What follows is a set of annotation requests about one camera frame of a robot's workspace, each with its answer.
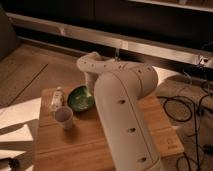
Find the wooden tabletop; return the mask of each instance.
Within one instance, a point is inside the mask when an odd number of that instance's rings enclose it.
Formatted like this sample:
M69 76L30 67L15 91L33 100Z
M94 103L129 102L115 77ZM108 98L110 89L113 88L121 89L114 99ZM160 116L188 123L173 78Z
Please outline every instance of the wooden tabletop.
M111 171L114 164L96 111L74 113L74 126L64 131L50 113L55 89L42 92L34 170ZM71 87L63 88L65 100ZM161 157L182 153L184 148L154 95L139 101Z

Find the shelf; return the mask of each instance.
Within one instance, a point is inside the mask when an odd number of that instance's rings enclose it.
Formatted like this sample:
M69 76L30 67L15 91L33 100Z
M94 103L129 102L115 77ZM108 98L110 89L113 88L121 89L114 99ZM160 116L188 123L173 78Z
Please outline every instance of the shelf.
M191 9L197 11L213 12L212 0L128 0L128 1Z

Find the black cable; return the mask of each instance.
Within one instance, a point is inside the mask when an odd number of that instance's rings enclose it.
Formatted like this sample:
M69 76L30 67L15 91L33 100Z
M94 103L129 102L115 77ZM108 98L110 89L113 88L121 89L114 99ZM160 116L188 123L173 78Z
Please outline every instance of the black cable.
M197 114L196 114L196 112L200 111L200 108L202 108L202 102L207 97L209 97L209 95L202 96L201 99L199 100L198 105L197 105L193 100L191 100L190 98L185 97L185 96L173 96L173 97L158 96L158 98L164 98L164 99L166 99L164 101L164 103L163 103L164 111L174 121L177 121L177 122L187 122L187 121L191 120L192 116L194 115L194 130L195 130L195 133L193 135L189 135L188 137L195 136L196 160L197 161L193 160L192 158L189 158L189 157L186 158L185 156L182 156L182 157L178 158L177 161L176 161L177 170L179 170L179 166L178 166L179 165L179 161L181 159L183 159L183 158L185 158L187 160L187 164L188 164L189 170L191 170L191 168L190 168L191 166L190 166L189 161L193 161L197 165L197 170L198 171L201 169L202 163L204 161L204 157L203 157L203 159L200 162L200 157L199 157L199 148L201 148L201 146L199 145L198 133L200 131L201 120L200 120L200 123L199 123L199 126L198 126L197 125ZM190 108L189 103L185 102L184 100L181 100L180 98L188 100L193 105L193 111ZM169 101L176 101L176 102L179 102L179 103L183 104L188 109L189 116L186 119L177 119L174 116L172 116L168 112L167 107L166 107L166 105L168 104Z
M169 116L172 120L174 120L176 122L187 122L187 121L191 120L192 115L193 115L193 111L190 108L190 106L184 100L181 100L180 98L187 99L188 101L190 101L191 104L194 104L194 102L191 99L189 99L188 97L185 97L185 96L173 96L173 97L157 96L157 97L166 99L163 103L163 108L164 108L164 111L167 114L167 116ZM178 119L178 118L175 118L174 116L172 116L168 112L167 107L166 107L167 104L171 101L176 101L176 102L183 104L189 111L188 117L186 117L185 119Z

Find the white cup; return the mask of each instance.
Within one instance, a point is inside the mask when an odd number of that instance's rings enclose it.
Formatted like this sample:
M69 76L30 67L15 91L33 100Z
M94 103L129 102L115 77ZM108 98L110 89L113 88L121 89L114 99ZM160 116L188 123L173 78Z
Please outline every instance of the white cup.
M58 108L54 113L55 120L62 126L64 130L72 128L73 112L68 106Z

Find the green bowl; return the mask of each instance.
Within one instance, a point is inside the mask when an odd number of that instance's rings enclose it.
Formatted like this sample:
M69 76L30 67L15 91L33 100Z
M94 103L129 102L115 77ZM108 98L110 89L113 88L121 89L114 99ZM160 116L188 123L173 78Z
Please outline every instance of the green bowl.
M83 112L95 105L95 100L86 86L75 88L68 96L67 104L75 112Z

